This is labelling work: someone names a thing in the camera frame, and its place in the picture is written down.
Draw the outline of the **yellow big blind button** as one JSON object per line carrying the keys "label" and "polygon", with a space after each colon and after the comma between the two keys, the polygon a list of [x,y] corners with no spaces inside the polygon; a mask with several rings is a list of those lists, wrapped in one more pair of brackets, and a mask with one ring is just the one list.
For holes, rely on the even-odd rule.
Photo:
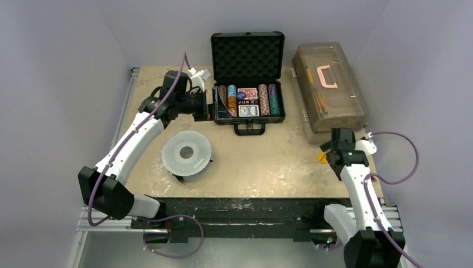
{"label": "yellow big blind button", "polygon": [[327,164],[328,163],[327,155],[324,152],[321,152],[317,155],[317,160],[318,160],[318,162],[320,162],[322,164]]}

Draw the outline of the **blue small blind button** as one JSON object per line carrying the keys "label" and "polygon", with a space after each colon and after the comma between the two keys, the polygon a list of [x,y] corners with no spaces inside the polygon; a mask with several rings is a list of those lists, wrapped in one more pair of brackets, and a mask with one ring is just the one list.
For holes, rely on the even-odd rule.
{"label": "blue small blind button", "polygon": [[236,97],[238,100],[245,100],[247,98],[247,95],[245,92],[237,92]]}

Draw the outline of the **black poker set case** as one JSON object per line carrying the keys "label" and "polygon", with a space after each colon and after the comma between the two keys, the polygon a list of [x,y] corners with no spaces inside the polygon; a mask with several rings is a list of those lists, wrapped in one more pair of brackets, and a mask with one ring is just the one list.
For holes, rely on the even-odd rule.
{"label": "black poker set case", "polygon": [[285,35],[280,31],[215,33],[211,36],[214,86],[235,85],[237,89],[258,89],[260,84],[265,84],[268,89],[269,84],[275,84],[281,110],[280,116],[271,116],[271,113],[262,116],[258,89],[259,117],[212,119],[215,123],[232,125],[235,134],[239,136],[255,136],[264,134],[267,124],[284,121],[286,111],[279,81],[282,74],[284,43]]}

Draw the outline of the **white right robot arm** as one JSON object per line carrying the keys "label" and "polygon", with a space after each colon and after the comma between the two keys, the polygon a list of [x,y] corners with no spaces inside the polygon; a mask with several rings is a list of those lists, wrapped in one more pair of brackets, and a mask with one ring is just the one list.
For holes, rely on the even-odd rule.
{"label": "white right robot arm", "polygon": [[371,139],[355,138],[350,128],[333,128],[331,138],[321,145],[327,162],[349,194],[352,210],[340,204],[315,209],[313,220],[330,225],[344,246],[346,267],[397,267],[405,245],[402,232],[395,231],[382,210],[369,178],[368,156],[377,151]]}

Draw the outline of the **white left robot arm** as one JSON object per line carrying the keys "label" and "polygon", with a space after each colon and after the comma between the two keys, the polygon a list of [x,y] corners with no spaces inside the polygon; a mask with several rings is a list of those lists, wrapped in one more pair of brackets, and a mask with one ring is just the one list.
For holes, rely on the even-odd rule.
{"label": "white left robot arm", "polygon": [[151,142],[180,114],[190,114],[196,122],[215,118],[211,112],[213,105],[207,104],[204,89],[204,82],[209,77],[207,69],[191,68],[189,73],[168,71],[163,84],[142,101],[133,122],[111,151],[93,167],[81,168],[78,181],[91,226],[100,224],[92,219],[93,209],[107,218],[144,218],[152,228],[160,228],[166,223],[165,203],[133,194],[125,185]]}

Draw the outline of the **orange yellow chip stack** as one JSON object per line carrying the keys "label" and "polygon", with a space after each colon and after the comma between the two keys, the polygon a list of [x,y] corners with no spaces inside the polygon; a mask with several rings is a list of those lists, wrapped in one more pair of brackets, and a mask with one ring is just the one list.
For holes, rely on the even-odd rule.
{"label": "orange yellow chip stack", "polygon": [[236,97],[228,97],[227,100],[227,108],[232,117],[237,117],[237,108],[238,108],[238,102]]}

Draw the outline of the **long brown chip stack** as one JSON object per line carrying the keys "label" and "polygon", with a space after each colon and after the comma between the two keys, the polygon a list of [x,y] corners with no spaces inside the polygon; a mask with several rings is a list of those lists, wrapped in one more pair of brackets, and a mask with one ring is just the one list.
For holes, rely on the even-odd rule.
{"label": "long brown chip stack", "polygon": [[227,87],[225,85],[220,85],[219,86],[219,95],[220,95],[220,99],[223,103],[223,105],[226,107],[227,106]]}

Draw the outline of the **light blue chip stack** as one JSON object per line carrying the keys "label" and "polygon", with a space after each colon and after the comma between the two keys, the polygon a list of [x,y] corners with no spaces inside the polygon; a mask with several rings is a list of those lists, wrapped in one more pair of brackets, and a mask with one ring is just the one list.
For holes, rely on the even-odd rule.
{"label": "light blue chip stack", "polygon": [[237,95],[237,87],[235,85],[228,85],[227,87],[227,97],[235,98]]}

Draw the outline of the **blue playing card deck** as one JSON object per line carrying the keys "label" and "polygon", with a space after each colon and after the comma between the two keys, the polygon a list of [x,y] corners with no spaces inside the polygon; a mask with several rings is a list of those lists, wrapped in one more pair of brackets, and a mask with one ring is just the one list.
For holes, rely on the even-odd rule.
{"label": "blue playing card deck", "polygon": [[239,105],[238,106],[239,117],[259,117],[259,105]]}

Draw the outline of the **red dice row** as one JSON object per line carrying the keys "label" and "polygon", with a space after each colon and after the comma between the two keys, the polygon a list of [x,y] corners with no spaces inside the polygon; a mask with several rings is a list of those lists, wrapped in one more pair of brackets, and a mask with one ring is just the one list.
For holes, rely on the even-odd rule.
{"label": "red dice row", "polygon": [[239,100],[239,105],[258,105],[259,100]]}

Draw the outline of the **red playing card deck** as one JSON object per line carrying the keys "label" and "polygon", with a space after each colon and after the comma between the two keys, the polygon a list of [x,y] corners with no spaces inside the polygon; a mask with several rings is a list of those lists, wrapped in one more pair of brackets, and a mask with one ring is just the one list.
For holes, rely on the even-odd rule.
{"label": "red playing card deck", "polygon": [[237,92],[245,92],[247,98],[245,100],[257,100],[258,99],[258,89],[257,88],[238,88]]}

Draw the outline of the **peach chip stack right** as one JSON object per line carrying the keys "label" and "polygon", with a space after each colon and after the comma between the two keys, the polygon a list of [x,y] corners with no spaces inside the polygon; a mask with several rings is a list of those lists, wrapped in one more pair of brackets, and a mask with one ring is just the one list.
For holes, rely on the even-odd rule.
{"label": "peach chip stack right", "polygon": [[265,84],[260,84],[258,89],[259,89],[259,95],[260,95],[261,115],[268,116],[270,115],[270,107],[269,107],[267,86]]}

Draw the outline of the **translucent plastic toolbox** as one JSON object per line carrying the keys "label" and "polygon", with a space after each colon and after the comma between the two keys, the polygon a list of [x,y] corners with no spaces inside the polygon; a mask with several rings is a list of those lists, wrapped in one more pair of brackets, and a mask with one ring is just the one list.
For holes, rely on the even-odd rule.
{"label": "translucent plastic toolbox", "polygon": [[364,128],[368,109],[339,42],[300,44],[292,66],[313,133]]}

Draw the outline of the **dark green chip stack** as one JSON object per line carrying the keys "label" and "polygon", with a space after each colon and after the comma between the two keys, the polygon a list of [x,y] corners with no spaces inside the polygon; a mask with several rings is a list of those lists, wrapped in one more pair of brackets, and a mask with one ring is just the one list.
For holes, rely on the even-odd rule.
{"label": "dark green chip stack", "polygon": [[270,106],[271,116],[280,116],[281,110],[279,107],[279,99],[278,99],[278,92],[277,92],[276,85],[269,84],[268,92],[269,92],[269,106]]}

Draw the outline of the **aluminium frame rail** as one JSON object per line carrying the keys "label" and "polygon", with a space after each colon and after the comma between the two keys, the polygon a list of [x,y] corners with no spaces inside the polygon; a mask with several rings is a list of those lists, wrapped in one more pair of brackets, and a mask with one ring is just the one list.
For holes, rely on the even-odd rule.
{"label": "aluminium frame rail", "polygon": [[403,232],[402,221],[397,207],[382,207],[383,214],[389,221],[391,228],[396,232]]}

